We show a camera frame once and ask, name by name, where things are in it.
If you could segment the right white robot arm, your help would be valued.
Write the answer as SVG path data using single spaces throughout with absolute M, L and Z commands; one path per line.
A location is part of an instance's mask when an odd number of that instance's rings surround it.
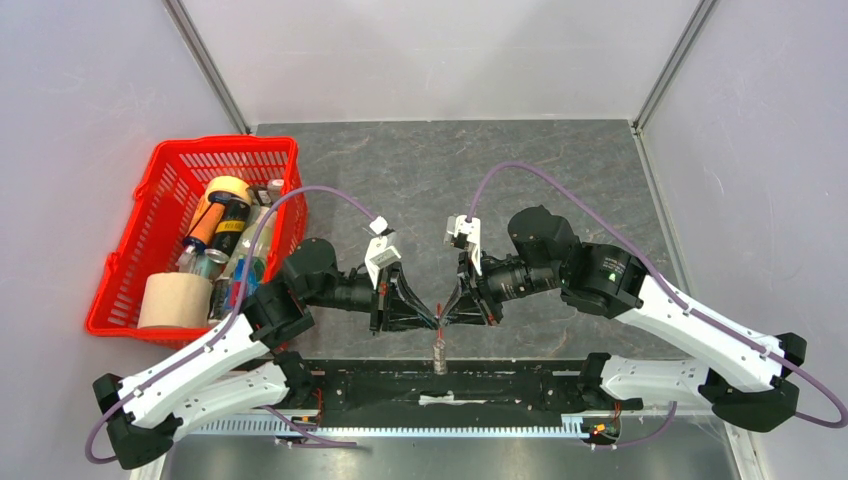
M 500 259 L 482 251 L 478 219 L 448 219 L 445 241 L 460 255 L 445 323 L 494 326 L 506 302 L 555 290 L 581 313 L 644 330 L 685 353 L 679 361 L 590 354 L 577 382 L 588 408 L 613 400 L 706 405 L 720 419 L 759 433 L 795 415 L 800 392 L 789 374 L 805 359 L 800 336 L 762 334 L 721 314 L 706 322 L 700 303 L 637 257 L 582 242 L 565 218 L 543 206 L 515 214 L 507 232 L 515 251 Z

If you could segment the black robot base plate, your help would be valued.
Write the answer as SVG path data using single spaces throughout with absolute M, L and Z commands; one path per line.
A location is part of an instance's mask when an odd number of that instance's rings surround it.
M 642 398 L 616 400 L 599 370 L 581 360 L 451 360 L 436 375 L 431 362 L 312 359 L 280 410 L 316 410 L 322 427 L 553 427 L 564 415 L 643 409 Z

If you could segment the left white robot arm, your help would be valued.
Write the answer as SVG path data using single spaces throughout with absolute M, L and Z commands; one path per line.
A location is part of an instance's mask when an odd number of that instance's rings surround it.
M 102 417 L 86 441 L 88 461 L 104 461 L 93 453 L 101 430 L 113 450 L 107 460 L 132 470 L 164 455 L 190 425 L 282 401 L 307 405 L 311 376 L 298 354 L 280 349 L 314 326 L 312 306 L 366 313 L 373 333 L 438 329 L 437 316 L 407 284 L 393 239 L 370 241 L 364 272 L 339 270 L 329 241 L 306 239 L 271 280 L 188 346 L 135 375 L 97 378 Z

